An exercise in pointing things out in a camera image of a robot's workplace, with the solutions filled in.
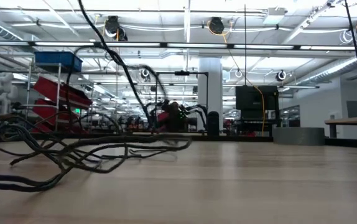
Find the blue storage bin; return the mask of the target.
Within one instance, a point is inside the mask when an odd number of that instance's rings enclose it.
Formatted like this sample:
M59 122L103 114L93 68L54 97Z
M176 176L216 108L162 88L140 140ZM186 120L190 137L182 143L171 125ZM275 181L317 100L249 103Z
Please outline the blue storage bin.
M37 51L35 55L35 65L47 72L58 73L59 65L61 72L80 73L82 60L71 52Z

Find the black aluminium table frame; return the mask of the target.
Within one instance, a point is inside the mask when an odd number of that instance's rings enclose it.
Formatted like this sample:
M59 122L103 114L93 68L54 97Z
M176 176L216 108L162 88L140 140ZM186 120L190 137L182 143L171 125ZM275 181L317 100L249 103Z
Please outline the black aluminium table frame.
M34 133L31 134L33 139L45 140L45 139L96 139L96 138L110 138L113 137L114 140L135 140L137 138L156 138L161 137L171 137L171 138L190 138L192 141L216 141L216 142L273 142L273 137L246 137L246 136L207 136L207 135L194 135L187 133L184 134L130 134L130 135L117 135L117 134L106 134L106 133L95 133L95 134L68 134L68 133ZM326 146L338 146L338 147L355 147L357 148L357 139L337 139L337 138L324 138L322 141L323 145Z

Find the grey duct tape roll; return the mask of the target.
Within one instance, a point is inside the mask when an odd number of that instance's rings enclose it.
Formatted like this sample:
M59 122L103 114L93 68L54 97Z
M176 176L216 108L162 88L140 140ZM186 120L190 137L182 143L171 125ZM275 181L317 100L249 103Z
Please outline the grey duct tape roll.
M325 145L325 130L323 128L274 128L272 137L275 144L294 146Z

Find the long light strip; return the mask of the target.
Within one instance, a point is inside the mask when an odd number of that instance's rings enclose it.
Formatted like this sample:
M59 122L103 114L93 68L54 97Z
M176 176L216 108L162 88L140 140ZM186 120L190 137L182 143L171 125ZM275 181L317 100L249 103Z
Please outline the long light strip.
M262 45L262 44L197 44L168 42L107 42L108 47L122 48L178 48L178 49L238 49L238 50L305 50L305 51L353 51L354 46L344 45ZM0 41L0 46L13 47L97 47L101 42L44 42Z

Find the person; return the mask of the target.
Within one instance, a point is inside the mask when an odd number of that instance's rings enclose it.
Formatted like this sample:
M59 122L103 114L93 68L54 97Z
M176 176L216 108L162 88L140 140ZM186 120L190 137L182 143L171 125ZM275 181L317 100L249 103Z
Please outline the person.
M187 115L180 109L177 102L169 104L165 111L158 115L159 130L168 133L180 133L188 131Z

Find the black cylindrical stand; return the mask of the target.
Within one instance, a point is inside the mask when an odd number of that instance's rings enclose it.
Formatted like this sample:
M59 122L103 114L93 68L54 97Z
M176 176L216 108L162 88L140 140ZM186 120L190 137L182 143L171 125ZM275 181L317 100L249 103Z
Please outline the black cylindrical stand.
M217 111L211 111L207 115L207 135L220 135L220 116Z

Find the black robot station frame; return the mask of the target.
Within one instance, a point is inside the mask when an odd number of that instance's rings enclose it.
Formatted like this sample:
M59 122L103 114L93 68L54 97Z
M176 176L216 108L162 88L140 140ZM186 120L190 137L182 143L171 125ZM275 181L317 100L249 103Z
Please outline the black robot station frame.
M158 78L159 78L159 75L161 74L173 74L175 76L189 76L189 75L204 75L206 77L206 104L203 105L207 108L207 111L209 109L208 107L208 97L209 97L209 91L208 91L208 84L209 84L209 73L208 72L188 72L188 71L176 71L176 72L157 72L156 73L156 78L155 78L155 86L158 87L162 87L162 84L158 84Z

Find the black equipment cart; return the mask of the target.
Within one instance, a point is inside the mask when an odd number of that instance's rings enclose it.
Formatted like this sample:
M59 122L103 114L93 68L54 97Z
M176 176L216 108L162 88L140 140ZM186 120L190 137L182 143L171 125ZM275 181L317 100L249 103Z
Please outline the black equipment cart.
M279 92L276 86L236 86L235 120L237 133L265 132L272 136L273 126L280 126Z

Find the red storage bin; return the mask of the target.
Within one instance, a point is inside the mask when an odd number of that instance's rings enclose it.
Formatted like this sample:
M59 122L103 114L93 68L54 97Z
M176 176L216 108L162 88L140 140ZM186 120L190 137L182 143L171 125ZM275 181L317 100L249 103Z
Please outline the red storage bin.
M88 134L88 131L79 127L79 125L74 124L72 127L69 126L68 123L58 123L57 127L55 125L51 125L48 122L44 122L41 124L36 124L35 128L31 129L32 133L39 132L51 133L51 132L60 132L60 133L73 133L73 134Z
M38 99L35 101L35 105L32 108L32 111L39 115L42 119L50 117L46 120L46 123L55 126L58 125L68 125L69 121L75 121L79 116L73 112L69 113L68 108L65 105L60 105L57 109L56 104L50 100Z
M54 103L59 101L59 103L62 105L62 104L67 104L66 100L64 101L60 99L60 87L62 85L63 84L58 85L58 83L56 82L40 77L34 85L34 90L39 92L41 95L44 95L46 98L50 99ZM85 107L83 105L76 105L76 104L72 105L70 103L69 105L75 108L87 110L92 104L88 107Z

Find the metal shelf rack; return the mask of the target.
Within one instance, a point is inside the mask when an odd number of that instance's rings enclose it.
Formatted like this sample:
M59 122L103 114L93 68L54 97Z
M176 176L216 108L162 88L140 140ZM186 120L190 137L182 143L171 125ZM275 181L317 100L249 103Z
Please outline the metal shelf rack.
M33 132L86 134L80 118L92 101L85 92L64 83L63 76L68 73L68 68L61 63L34 63L34 68L48 72L50 76L39 75L31 87L41 95L34 104L27 105L39 117Z

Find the white column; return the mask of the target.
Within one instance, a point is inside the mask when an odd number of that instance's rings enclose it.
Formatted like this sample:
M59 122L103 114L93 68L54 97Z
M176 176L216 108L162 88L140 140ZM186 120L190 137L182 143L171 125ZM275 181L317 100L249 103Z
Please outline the white column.
M223 67L221 59L202 57L198 60L198 104L208 105L208 112L219 114L219 130L223 130Z

